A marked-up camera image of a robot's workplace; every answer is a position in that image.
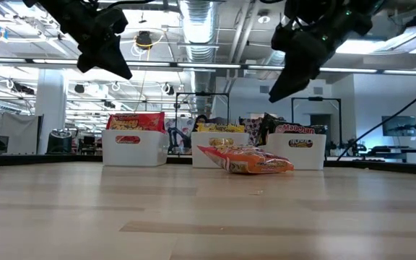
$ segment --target white storage bin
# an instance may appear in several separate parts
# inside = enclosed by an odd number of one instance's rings
[[[232,139],[234,145],[247,145],[247,133],[218,133],[218,132],[193,132],[192,139],[192,166],[195,168],[220,168],[197,146],[208,147],[211,139]]]
[[[270,134],[262,149],[285,157],[295,170],[323,170],[325,134]]]
[[[103,164],[158,166],[166,163],[168,135],[158,131],[102,131]]]

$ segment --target ceiling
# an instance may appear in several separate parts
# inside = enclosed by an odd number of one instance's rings
[[[241,7],[245,0],[216,1],[216,44],[219,46],[215,53],[217,63],[228,62],[230,49],[235,37],[238,18],[241,17]],[[280,21],[283,11],[283,2],[277,4],[259,4],[259,9],[269,12],[270,22],[261,24],[258,22],[257,14],[249,14],[247,18],[253,20],[252,30],[249,35],[243,31],[242,37],[248,36],[247,45],[240,53],[240,62],[261,63],[271,54],[270,39],[275,27]],[[126,9],[124,13],[129,21],[126,30],[121,34],[121,52],[127,61],[187,61],[186,49],[178,46],[184,42],[181,28],[181,16],[177,12],[149,11],[145,5],[138,10]],[[415,14],[416,0],[389,1],[386,10],[373,18],[374,28],[369,32],[373,38],[391,38],[399,30],[399,23],[408,18],[406,13]],[[150,31],[155,44],[149,52],[138,52],[133,49],[134,37],[139,31]],[[77,44],[68,36],[60,32],[59,26],[50,15],[42,9],[34,6],[27,8],[22,1],[0,1],[0,37],[1,31],[6,32],[7,39],[0,42],[0,57],[20,57],[24,59],[77,59],[80,52]],[[371,68],[371,69],[414,69],[416,68],[416,55],[355,55],[336,54],[326,65],[327,67],[339,68]],[[165,83],[172,85],[176,91],[191,92],[191,74],[188,70],[172,71],[144,71],[133,70],[133,78],[128,82],[114,74],[102,69],[92,69],[83,74],[77,69],[65,69],[64,75],[69,79],[69,98],[107,98],[123,100],[174,100],[163,94],[160,87]],[[327,84],[343,77],[344,74],[322,74],[319,79],[325,80]],[[7,87],[8,79],[23,83],[36,91],[38,80],[38,69],[27,67],[0,66],[0,97],[27,96],[12,92]],[[108,89],[105,92],[86,92],[78,94],[74,91],[76,84],[87,86],[100,85]],[[248,90],[240,91],[239,95],[248,95]],[[22,111],[33,111],[34,101],[6,100],[1,101],[10,107],[19,108]],[[171,109],[171,104],[155,105],[154,109]],[[134,102],[121,102],[122,110],[144,109],[141,104],[137,107]],[[70,102],[71,109],[106,109],[100,102]]]

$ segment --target red snack bag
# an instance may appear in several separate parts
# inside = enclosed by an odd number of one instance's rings
[[[160,131],[165,133],[165,112],[111,115],[107,122],[107,129]]]
[[[198,148],[229,173],[283,173],[294,170],[287,158],[272,155],[257,147],[222,145]]]

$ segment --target wooden table surface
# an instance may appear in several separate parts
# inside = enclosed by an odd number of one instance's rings
[[[416,260],[416,175],[0,167],[0,260]]]

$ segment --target white column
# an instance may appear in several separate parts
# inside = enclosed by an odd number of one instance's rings
[[[35,110],[37,116],[43,116],[38,143],[39,155],[44,155],[48,149],[50,132],[53,129],[64,128],[68,86],[68,80],[64,78],[62,70],[40,69]]]

